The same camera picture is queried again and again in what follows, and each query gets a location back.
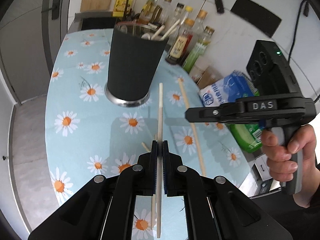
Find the floor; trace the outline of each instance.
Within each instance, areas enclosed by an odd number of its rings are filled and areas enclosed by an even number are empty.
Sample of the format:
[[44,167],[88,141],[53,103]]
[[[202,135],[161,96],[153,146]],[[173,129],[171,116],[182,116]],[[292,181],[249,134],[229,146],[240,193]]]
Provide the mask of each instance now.
[[17,107],[13,127],[13,170],[21,205],[32,230],[59,207],[45,149],[46,99],[41,96]]

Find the door handle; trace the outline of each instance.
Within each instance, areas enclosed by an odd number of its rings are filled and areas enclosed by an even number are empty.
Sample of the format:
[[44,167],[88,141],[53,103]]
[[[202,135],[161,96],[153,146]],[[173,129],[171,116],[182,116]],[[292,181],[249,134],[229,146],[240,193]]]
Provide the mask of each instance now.
[[56,20],[59,18],[59,12],[60,12],[59,9],[60,9],[60,0],[52,0],[52,7],[42,10],[41,13],[52,11],[51,19]]

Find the floral tablecloth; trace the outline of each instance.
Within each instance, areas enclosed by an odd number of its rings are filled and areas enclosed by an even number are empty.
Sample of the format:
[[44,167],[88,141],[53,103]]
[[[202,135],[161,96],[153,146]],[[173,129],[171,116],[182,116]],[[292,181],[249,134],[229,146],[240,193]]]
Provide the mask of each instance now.
[[[157,133],[158,84],[164,84],[163,139],[170,152],[200,174],[194,135],[184,119],[181,77],[191,107],[202,106],[188,74],[162,57],[142,106],[123,108],[104,94],[112,29],[68,34],[58,53],[47,96],[45,140],[53,189],[62,205],[96,174],[118,175],[147,152]],[[250,168],[229,130],[222,124],[196,124],[206,173],[223,175],[239,186]],[[163,196],[161,239],[185,240],[182,197]],[[156,239],[151,228],[151,197],[138,197],[132,239]]]

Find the yellow package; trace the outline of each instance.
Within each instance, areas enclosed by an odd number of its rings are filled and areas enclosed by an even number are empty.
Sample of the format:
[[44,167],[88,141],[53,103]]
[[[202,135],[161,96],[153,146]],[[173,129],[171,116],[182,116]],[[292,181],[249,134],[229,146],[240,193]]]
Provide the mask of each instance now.
[[[127,0],[116,0],[115,7],[113,9],[113,17],[123,17],[125,3]],[[129,13],[133,0],[129,0],[127,13]]]

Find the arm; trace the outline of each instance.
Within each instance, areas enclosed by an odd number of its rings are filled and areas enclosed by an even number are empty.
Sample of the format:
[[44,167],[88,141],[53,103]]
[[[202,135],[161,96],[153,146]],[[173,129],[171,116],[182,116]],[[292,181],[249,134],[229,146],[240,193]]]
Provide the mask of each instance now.
[[290,161],[291,155],[303,149],[302,190],[293,195],[294,201],[302,207],[309,207],[310,201],[320,184],[320,171],[316,168],[316,135],[311,125],[301,127],[293,136],[288,147],[278,145],[277,137],[264,130],[261,136],[262,151],[268,156],[270,175],[280,182],[290,181],[297,163]]

